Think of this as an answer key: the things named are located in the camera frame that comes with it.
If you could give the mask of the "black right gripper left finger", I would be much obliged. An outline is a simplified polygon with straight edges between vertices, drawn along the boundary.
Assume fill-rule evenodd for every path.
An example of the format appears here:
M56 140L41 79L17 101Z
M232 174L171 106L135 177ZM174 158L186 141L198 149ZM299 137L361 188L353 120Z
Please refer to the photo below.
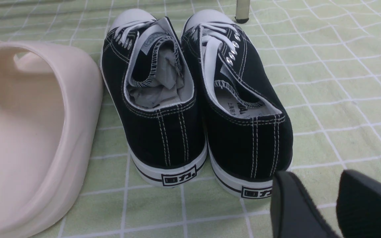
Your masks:
M340 237L323 218L300 179L292 172L275 173L270 216L274 238Z

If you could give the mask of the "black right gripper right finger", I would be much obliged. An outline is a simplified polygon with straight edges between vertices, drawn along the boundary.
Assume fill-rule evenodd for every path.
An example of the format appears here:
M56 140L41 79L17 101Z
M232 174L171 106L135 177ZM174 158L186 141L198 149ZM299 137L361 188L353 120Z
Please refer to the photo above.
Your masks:
M381 183L356 170L344 170L337 220L345 238L381 238Z

